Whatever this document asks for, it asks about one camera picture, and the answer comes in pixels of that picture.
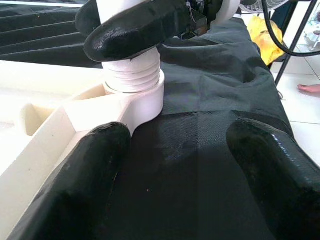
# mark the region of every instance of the white threaded cylinder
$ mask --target white threaded cylinder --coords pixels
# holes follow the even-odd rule
[[[101,23],[115,15],[130,9],[146,0],[97,0]],[[139,93],[155,86],[160,79],[160,55],[153,48],[133,59],[103,62],[107,72],[106,84],[113,90],[122,93]]]

